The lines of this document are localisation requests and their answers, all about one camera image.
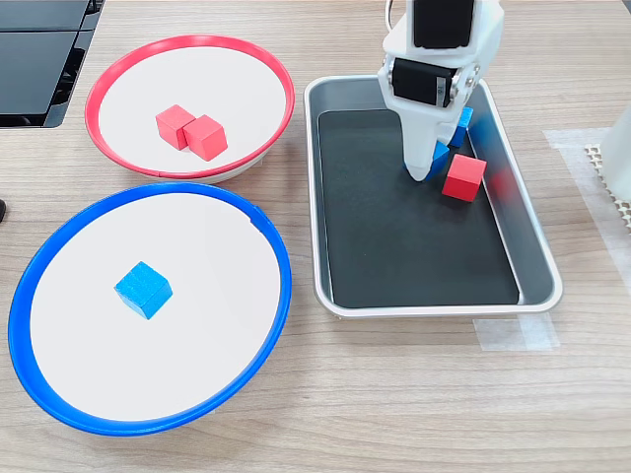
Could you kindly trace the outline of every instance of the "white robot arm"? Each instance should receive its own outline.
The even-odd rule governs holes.
[[[498,0],[406,1],[384,40],[378,77],[386,106],[401,120],[405,166],[421,181],[499,49],[504,10]]]

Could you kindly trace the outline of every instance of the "wooden block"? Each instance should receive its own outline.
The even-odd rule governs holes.
[[[228,149],[224,127],[208,115],[201,115],[184,126],[188,148],[204,161],[216,158]]]
[[[466,136],[466,130],[469,127],[469,123],[471,122],[471,118],[473,117],[473,108],[469,108],[466,106],[462,111],[462,115],[460,116],[460,121],[457,124],[456,133],[454,133],[454,138],[452,138],[451,146],[455,146],[459,148],[464,143],[464,137]]]
[[[184,137],[184,126],[194,119],[195,117],[181,106],[174,105],[156,115],[158,132],[162,139],[171,146],[178,150],[183,150],[187,146],[186,138]]]
[[[173,295],[169,281],[142,261],[116,284],[115,289],[124,303],[147,319]]]
[[[425,180],[429,180],[435,175],[439,174],[447,165],[447,161],[450,158],[450,149],[440,141],[436,143],[434,148],[434,157],[432,160],[432,167],[430,168]]]
[[[447,173],[443,193],[455,199],[473,202],[482,183],[486,162],[455,155]]]

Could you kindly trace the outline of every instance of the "red block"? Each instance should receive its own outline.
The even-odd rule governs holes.
[[[228,148],[224,127],[208,115],[184,126],[188,148],[204,161],[210,161]]]
[[[486,162],[455,155],[447,173],[443,193],[466,202],[473,202],[482,183]]]
[[[158,132],[162,139],[178,150],[186,148],[184,126],[193,121],[195,117],[179,105],[174,105],[162,113],[156,115]]]

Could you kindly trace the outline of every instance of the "tape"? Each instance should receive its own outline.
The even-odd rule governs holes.
[[[485,352],[547,352],[560,346],[549,313],[476,319],[473,327]]]
[[[592,219],[624,285],[631,296],[631,235],[614,199],[600,181],[586,144],[600,143],[610,128],[544,131],[548,143],[559,150],[581,191]]]

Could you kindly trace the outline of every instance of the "wood grain surface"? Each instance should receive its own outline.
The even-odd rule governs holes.
[[[401,8],[402,2],[395,2]],[[121,55],[175,34],[228,34],[277,55],[298,93],[262,167],[225,183],[261,206],[291,253],[289,321],[233,399],[139,439],[84,434],[42,412],[0,333],[0,472],[629,472],[631,300],[542,130],[610,126],[631,100],[621,2],[505,4],[487,79],[564,282],[561,347],[482,352],[470,319],[342,322],[313,292],[302,92],[382,64],[375,1],[107,2],[62,126],[0,130],[0,320],[41,244],[89,204],[152,179],[91,142],[83,107]]]

